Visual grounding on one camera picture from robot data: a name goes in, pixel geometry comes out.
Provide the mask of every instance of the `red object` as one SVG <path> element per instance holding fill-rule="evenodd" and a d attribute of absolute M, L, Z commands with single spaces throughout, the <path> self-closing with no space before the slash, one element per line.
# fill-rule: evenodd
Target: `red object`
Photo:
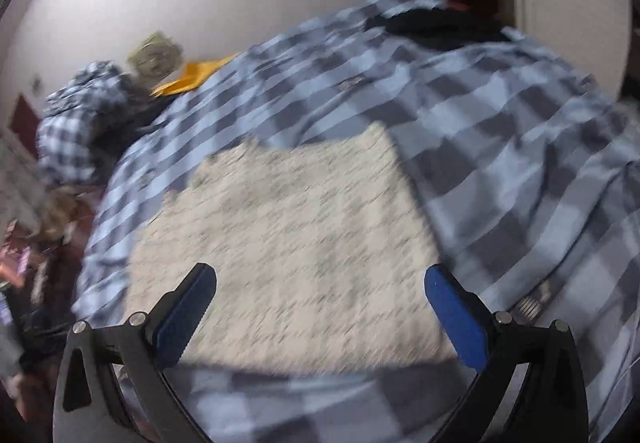
<path fill-rule="evenodd" d="M 27 102 L 23 95 L 18 96 L 18 103 L 15 105 L 10 128 L 18 137 L 23 147 L 25 147 L 35 159 L 38 159 L 36 131 L 39 124 L 40 118 L 38 118 L 38 115 L 33 111 L 29 102 Z"/>

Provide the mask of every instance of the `bed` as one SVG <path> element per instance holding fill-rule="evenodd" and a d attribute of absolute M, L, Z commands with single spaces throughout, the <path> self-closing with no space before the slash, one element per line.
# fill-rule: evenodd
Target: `bed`
<path fill-rule="evenodd" d="M 518 317 L 534 301 L 518 318 L 571 325 L 602 438 L 633 396 L 640 352 L 640 135 L 589 76 L 514 29 L 447 53 L 364 31 L 371 16 L 439 4 L 369 0 L 311 19 L 178 97 L 111 177 L 76 314 L 122 320 L 136 230 L 205 156 L 245 135 L 291 148 L 381 121 L 461 284 L 492 311 Z M 447 360 L 314 377 L 179 365 L 167 377 L 215 442 L 354 443 L 428 441 L 473 374 Z"/>

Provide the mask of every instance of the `yellow cloth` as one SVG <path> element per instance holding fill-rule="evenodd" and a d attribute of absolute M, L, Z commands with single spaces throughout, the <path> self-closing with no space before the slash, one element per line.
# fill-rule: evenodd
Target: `yellow cloth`
<path fill-rule="evenodd" d="M 213 73 L 218 71 L 222 66 L 228 64 L 231 60 L 238 55 L 231 55 L 230 57 L 223 58 L 222 60 L 211 60 L 209 62 L 199 62 L 197 64 L 187 64 L 184 67 L 182 76 L 177 80 L 164 84 L 164 86 L 157 87 L 151 93 L 153 96 L 169 96 L 171 94 L 178 94 L 179 92 L 187 92 L 193 90 L 196 87 L 200 87 L 207 78 Z"/>

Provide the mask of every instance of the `black cloth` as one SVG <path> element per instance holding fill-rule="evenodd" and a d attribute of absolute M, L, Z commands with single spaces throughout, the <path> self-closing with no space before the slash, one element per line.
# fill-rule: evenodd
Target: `black cloth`
<path fill-rule="evenodd" d="M 469 44 L 508 42 L 495 20 L 479 18 L 455 9 L 412 9 L 391 18 L 381 15 L 367 19 L 365 31 L 383 27 L 387 33 L 407 37 L 436 51 L 452 51 Z"/>

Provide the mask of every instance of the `blue gripper pad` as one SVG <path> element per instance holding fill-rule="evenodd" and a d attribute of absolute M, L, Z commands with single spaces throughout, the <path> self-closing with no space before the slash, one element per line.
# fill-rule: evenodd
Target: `blue gripper pad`
<path fill-rule="evenodd" d="M 480 373 L 489 356 L 486 332 L 491 322 L 489 310 L 441 264 L 425 272 L 424 293 L 462 363 Z"/>
<path fill-rule="evenodd" d="M 216 293 L 216 286 L 215 270 L 207 264 L 196 264 L 180 285 L 165 293 L 151 311 L 149 316 L 157 314 L 161 319 L 152 332 L 155 364 L 159 370 L 178 363 Z"/>

